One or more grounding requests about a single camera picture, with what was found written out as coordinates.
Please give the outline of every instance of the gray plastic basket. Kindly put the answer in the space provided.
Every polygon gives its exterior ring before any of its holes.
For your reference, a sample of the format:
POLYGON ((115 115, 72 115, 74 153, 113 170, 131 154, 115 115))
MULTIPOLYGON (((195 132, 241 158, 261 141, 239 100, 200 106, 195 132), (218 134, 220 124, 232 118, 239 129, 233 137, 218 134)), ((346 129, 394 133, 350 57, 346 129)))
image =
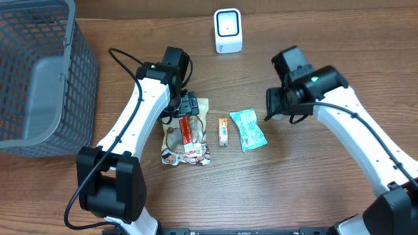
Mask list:
POLYGON ((74 1, 0 1, 0 151, 71 155, 93 138, 99 68, 74 1))

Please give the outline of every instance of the green light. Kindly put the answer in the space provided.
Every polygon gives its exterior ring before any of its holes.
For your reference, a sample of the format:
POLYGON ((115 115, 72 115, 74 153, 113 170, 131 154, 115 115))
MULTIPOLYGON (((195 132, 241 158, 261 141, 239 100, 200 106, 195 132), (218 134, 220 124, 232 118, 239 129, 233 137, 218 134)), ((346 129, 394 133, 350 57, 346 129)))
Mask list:
POLYGON ((311 81, 312 81, 312 82, 316 82, 318 79, 319 79, 319 77, 312 77, 312 78, 311 78, 311 81))

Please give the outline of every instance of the light blue bag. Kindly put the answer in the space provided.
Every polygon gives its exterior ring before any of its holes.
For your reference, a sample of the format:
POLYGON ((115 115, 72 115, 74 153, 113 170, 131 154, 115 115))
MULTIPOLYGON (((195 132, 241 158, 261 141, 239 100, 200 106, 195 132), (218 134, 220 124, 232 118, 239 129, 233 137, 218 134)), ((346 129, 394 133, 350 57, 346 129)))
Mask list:
POLYGON ((253 108, 240 112, 231 112, 229 115, 231 115, 231 118, 240 131, 243 152, 247 149, 255 149, 267 144, 263 132, 257 125, 257 116, 253 108))

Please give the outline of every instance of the cable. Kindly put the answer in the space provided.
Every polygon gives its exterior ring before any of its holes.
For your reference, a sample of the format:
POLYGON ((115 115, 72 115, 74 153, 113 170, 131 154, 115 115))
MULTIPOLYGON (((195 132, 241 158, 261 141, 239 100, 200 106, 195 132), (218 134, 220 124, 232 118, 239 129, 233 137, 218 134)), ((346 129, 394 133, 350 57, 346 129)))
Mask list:
POLYGON ((190 62, 190 73, 189 73, 189 76, 186 78, 186 80, 183 82, 182 89, 189 83, 191 73, 193 72, 193 61, 189 59, 189 62, 190 62))
MULTIPOLYGON (((367 123, 367 121, 365 121, 363 118, 361 118, 358 113, 355 113, 355 112, 353 112, 351 110, 348 110, 347 108, 343 108, 343 107, 338 106, 338 105, 335 105, 335 104, 329 104, 329 103, 323 103, 323 102, 308 102, 308 103, 304 103, 304 104, 298 104, 298 105, 294 105, 294 106, 289 107, 289 109, 287 109, 286 111, 291 112, 295 108, 298 108, 298 107, 301 107, 301 106, 311 106, 311 107, 313 107, 313 106, 327 106, 327 107, 335 108, 337 110, 341 110, 343 112, 346 112, 349 115, 351 115, 351 118, 356 118, 357 120, 359 120, 372 133, 372 135, 374 136, 374 138, 376 138, 376 140, 379 142, 379 144, 381 145, 381 147, 385 150, 385 152, 389 156, 390 160, 393 161, 393 163, 395 164, 395 166, 405 175, 405 177, 407 179, 409 179, 409 181, 411 182, 411 184, 414 187, 414 189, 416 191, 418 191, 418 183, 415 181, 415 179, 405 170, 405 168, 402 165, 402 163, 400 163, 398 161, 398 159, 396 159, 396 157, 391 153, 391 151, 389 150, 389 148, 386 146, 386 144, 380 138, 380 136, 375 132, 375 130, 367 123)), ((281 112, 277 112, 276 111, 276 112, 271 113, 269 116, 267 116, 265 118, 265 121, 268 121, 272 116, 274 116, 276 114, 279 114, 279 113, 281 113, 281 112)))
POLYGON ((109 154, 115 148, 115 146, 119 143, 119 141, 121 140, 123 134, 125 133, 126 129, 128 128, 129 124, 131 124, 133 118, 137 114, 138 109, 139 109, 139 105, 141 104, 141 100, 142 100, 142 88, 141 88, 141 85, 139 84, 138 80, 135 78, 135 75, 112 53, 112 51, 119 52, 119 53, 121 53, 123 55, 126 55, 127 57, 130 57, 131 59, 135 60, 136 62, 140 63, 141 65, 142 65, 142 62, 140 60, 138 60, 137 58, 129 55, 126 52, 123 52, 123 51, 118 50, 118 49, 115 49, 115 48, 109 48, 109 54, 110 54, 110 56, 112 56, 112 58, 116 62, 118 62, 118 64, 120 66, 122 66, 122 68, 125 69, 129 73, 129 75, 131 75, 132 79, 135 81, 135 84, 138 86, 139 98, 138 98, 137 105, 135 106, 135 109, 133 110, 133 112, 131 114, 131 117, 128 119, 128 121, 126 122, 125 126, 123 126, 123 128, 120 131, 119 135, 117 135, 117 137, 115 138, 115 141, 113 142, 113 144, 107 149, 106 153, 104 153, 103 157, 93 167, 93 169, 91 169, 91 171, 86 176, 86 178, 83 180, 83 182, 80 184, 80 186, 78 186, 77 190, 75 191, 75 193, 71 197, 71 199, 70 199, 67 207, 65 208, 64 223, 65 223, 65 225, 67 227, 69 227, 69 228, 71 228, 73 230, 84 230, 84 229, 88 229, 88 228, 99 227, 99 226, 102 226, 102 225, 114 225, 114 226, 118 227, 119 229, 124 230, 123 227, 120 226, 120 224, 119 223, 116 223, 116 222, 106 221, 106 222, 95 223, 95 224, 92 224, 92 225, 74 226, 74 225, 70 224, 70 222, 68 220, 68 216, 69 216, 69 213, 70 213, 70 209, 71 209, 71 206, 74 204, 74 201, 77 199, 77 197, 80 194, 81 190, 84 188, 84 186, 89 181, 89 179, 92 177, 92 175, 94 175, 94 173, 96 173, 100 169, 100 167, 102 166, 102 164, 104 163, 104 161, 106 160, 106 158, 109 156, 109 154))

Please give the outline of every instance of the wooden tabletop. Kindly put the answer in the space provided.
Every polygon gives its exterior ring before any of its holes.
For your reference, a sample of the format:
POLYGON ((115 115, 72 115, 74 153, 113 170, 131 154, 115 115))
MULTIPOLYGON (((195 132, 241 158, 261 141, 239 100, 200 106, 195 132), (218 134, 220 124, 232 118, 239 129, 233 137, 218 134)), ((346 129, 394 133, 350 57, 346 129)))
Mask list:
MULTIPOLYGON (((280 85, 270 60, 294 44, 316 68, 334 65, 387 134, 418 159, 418 8, 294 12, 243 16, 244 49, 219 55, 212 17, 79 22, 100 64, 96 144, 133 89, 108 55, 115 47, 161 61, 167 46, 193 59, 187 88, 209 99, 208 166, 163 165, 156 123, 142 154, 146 208, 164 227, 279 229, 331 226, 374 200, 366 177, 336 137, 314 118, 297 125, 263 121, 266 89, 280 85), (242 153, 236 125, 218 144, 217 119, 254 108, 267 146, 242 153)), ((122 56, 132 70, 137 65, 122 56)), ((0 233, 99 234, 73 231, 63 214, 76 189, 75 156, 0 161, 0 233)), ((76 203, 76 225, 102 221, 76 203)))

